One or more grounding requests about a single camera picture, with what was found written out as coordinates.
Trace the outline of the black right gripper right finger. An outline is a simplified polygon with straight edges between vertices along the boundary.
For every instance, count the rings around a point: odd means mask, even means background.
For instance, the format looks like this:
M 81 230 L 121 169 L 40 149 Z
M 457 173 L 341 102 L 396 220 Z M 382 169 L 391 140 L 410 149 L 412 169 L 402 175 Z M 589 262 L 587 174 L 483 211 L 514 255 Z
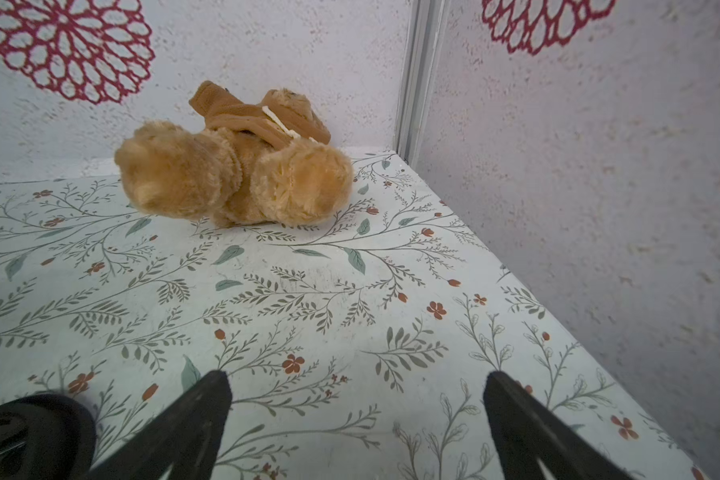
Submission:
M 483 403 L 506 479 L 630 479 L 508 374 L 488 375 Z

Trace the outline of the black plastic cup lid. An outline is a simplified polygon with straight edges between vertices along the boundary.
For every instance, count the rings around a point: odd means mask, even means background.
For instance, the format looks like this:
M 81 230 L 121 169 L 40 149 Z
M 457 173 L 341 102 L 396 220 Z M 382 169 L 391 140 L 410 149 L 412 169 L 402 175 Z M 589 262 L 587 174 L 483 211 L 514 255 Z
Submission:
M 0 405 L 0 479 L 77 479 L 93 463 L 92 414 L 60 394 Z

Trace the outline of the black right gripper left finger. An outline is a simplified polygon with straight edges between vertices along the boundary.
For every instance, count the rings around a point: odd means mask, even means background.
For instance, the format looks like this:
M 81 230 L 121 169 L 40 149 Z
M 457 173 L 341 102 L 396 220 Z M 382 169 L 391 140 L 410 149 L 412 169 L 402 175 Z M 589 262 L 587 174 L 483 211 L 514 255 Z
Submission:
M 88 479 L 209 479 L 232 402 L 227 375 L 203 376 Z

